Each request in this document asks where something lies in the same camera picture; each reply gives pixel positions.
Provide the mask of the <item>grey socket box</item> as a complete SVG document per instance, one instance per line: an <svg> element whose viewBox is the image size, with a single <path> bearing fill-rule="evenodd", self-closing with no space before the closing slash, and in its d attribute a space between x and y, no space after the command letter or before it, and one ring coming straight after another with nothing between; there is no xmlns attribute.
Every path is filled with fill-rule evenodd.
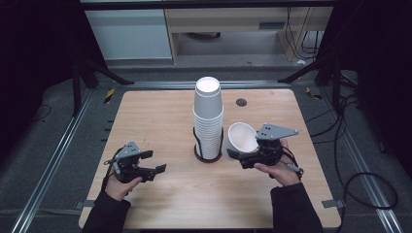
<svg viewBox="0 0 412 233"><path fill-rule="evenodd" d="M258 25L259 30L281 30L285 26L284 21L262 21Z"/></svg>

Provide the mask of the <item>person's left hand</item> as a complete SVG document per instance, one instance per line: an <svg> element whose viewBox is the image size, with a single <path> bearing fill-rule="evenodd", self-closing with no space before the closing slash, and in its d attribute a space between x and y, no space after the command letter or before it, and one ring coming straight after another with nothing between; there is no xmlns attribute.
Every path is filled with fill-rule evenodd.
<svg viewBox="0 0 412 233"><path fill-rule="evenodd" d="M138 177L129 183L122 183L118 181L115 177L110 177L107 181L105 192L113 199L121 201L141 181L142 178Z"/></svg>

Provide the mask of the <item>metal floor rail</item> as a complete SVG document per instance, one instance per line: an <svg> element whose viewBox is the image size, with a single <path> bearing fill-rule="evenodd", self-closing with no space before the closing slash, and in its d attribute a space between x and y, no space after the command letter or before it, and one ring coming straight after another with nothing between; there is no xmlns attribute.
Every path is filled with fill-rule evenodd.
<svg viewBox="0 0 412 233"><path fill-rule="evenodd" d="M335 233L405 233L394 212L399 204L395 185L367 165L346 122L357 98L353 93L340 98L341 111L336 112L331 91L322 87L320 93L328 107L330 127L314 146L332 196L345 203L338 209L341 223Z"/></svg>
<svg viewBox="0 0 412 233"><path fill-rule="evenodd" d="M64 158L65 153L68 150L76 134L76 131L86 113L90 98L93 95L93 93L93 89L87 89L85 91L85 96L81 101L81 107L79 108L79 111L71 117L69 124L66 127L63 136L59 140L40 180L37 182L37 185L32 194L30 195L30 198L24 205L24 208L20 211L19 215L17 216L11 233L26 233L26 231L28 230L34 216L39 210L39 207L52 183L52 179L58 171L60 163Z"/></svg>

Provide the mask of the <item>person's right hand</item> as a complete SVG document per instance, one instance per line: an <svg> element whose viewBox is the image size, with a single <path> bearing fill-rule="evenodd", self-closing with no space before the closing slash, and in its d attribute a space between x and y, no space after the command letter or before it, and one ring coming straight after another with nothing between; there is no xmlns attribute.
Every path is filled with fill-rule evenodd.
<svg viewBox="0 0 412 233"><path fill-rule="evenodd" d="M256 163L254 167L262 173L271 175L281 186L289 186L300 183L297 173L288 167L288 164L291 163L292 161L286 155L283 155L276 165L268 166Z"/></svg>

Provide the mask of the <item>black metal stand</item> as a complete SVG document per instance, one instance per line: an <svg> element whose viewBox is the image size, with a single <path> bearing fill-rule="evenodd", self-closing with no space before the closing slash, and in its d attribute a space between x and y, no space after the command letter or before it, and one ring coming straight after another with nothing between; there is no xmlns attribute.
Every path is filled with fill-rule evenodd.
<svg viewBox="0 0 412 233"><path fill-rule="evenodd" d="M108 68L85 58L75 59L72 65L72 81L73 81L73 100L74 110L73 116L77 116L82 107L82 94L81 94L81 81L84 81L88 88L97 87L98 81L93 75L93 70L103 74L109 79L119 83L121 85L132 85L132 81L125 80L115 73L111 72Z"/></svg>
<svg viewBox="0 0 412 233"><path fill-rule="evenodd" d="M279 80L279 83L292 83L301 76L314 70L318 71L318 75L315 79L316 85L325 85L328 81L332 81L332 107L336 112L340 112L341 63L336 57L324 56L318 58L316 61L303 67L287 78Z"/></svg>

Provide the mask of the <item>white cabinet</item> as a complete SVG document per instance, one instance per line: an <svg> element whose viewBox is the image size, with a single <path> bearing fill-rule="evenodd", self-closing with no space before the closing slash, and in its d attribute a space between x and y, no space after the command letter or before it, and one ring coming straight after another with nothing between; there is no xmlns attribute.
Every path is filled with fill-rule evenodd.
<svg viewBox="0 0 412 233"><path fill-rule="evenodd" d="M106 60L170 59L163 10L86 11Z"/></svg>

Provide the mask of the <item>black wire cup holder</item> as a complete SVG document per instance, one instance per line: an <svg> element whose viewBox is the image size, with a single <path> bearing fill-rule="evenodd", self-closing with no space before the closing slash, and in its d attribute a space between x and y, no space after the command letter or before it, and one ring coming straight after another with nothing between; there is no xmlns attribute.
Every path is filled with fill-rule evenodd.
<svg viewBox="0 0 412 233"><path fill-rule="evenodd" d="M195 128L192 128L192 134L195 139L193 153L199 161L213 163L222 157L223 128L221 128L219 135L211 140L201 139L196 133Z"/></svg>

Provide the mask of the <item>yellow black tape strip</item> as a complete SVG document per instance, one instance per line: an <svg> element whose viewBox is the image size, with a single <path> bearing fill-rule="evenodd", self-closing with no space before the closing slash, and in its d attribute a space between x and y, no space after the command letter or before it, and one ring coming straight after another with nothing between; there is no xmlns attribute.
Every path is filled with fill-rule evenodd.
<svg viewBox="0 0 412 233"><path fill-rule="evenodd" d="M107 92L107 94L106 94L106 97L105 97L103 103L104 103L104 104L110 103L110 101L111 101L114 93L115 93L115 89L114 89L114 88L109 89L108 92Z"/></svg>
<svg viewBox="0 0 412 233"><path fill-rule="evenodd" d="M312 89L309 86L305 87L305 91L309 96L311 96L314 99L317 99L317 100L322 100L323 99L321 94L313 92Z"/></svg>

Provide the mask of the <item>stack of white cups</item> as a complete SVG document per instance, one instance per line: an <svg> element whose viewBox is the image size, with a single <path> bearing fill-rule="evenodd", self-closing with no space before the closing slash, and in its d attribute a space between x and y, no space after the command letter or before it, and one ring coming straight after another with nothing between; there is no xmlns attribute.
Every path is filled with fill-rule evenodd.
<svg viewBox="0 0 412 233"><path fill-rule="evenodd" d="M201 139L217 137L223 128L223 99L220 82L213 77L203 77L196 82L193 117L196 133Z"/></svg>

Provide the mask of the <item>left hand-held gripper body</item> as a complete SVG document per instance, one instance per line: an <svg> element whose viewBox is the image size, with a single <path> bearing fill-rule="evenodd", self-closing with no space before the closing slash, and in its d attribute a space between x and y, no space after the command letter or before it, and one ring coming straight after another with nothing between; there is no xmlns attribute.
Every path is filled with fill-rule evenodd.
<svg viewBox="0 0 412 233"><path fill-rule="evenodd" d="M113 167L115 176L121 183L129 183L136 178L144 178L144 174L138 166L141 155L141 150L134 142L129 142L115 153Z"/></svg>

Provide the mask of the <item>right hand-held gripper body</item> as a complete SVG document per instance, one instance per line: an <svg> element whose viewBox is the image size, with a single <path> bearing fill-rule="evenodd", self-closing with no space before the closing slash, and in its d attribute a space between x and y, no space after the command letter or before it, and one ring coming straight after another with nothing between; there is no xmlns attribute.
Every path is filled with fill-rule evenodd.
<svg viewBox="0 0 412 233"><path fill-rule="evenodd" d="M287 156L293 163L295 159L289 150L285 150L280 140L297 135L296 129L265 123L257 132L258 155L262 156L262 164L275 165L282 156Z"/></svg>

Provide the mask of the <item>white paper cup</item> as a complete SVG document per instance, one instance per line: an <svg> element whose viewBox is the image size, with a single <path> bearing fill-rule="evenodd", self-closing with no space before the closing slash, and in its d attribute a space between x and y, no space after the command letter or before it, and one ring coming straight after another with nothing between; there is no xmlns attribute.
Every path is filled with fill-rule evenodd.
<svg viewBox="0 0 412 233"><path fill-rule="evenodd" d="M225 149L232 159L236 159L240 154L256 151L258 149L256 130L244 122L233 123L227 131Z"/></svg>

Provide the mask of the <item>metal cross rail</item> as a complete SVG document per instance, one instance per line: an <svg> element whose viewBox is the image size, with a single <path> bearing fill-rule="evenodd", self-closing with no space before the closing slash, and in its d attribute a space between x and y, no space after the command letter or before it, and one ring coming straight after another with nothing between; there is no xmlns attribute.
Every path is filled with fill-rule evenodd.
<svg viewBox="0 0 412 233"><path fill-rule="evenodd" d="M128 88L139 90L170 90L170 89L195 89L196 82L135 82ZM223 89L250 89L250 88L289 88L289 83L277 81L223 81Z"/></svg>

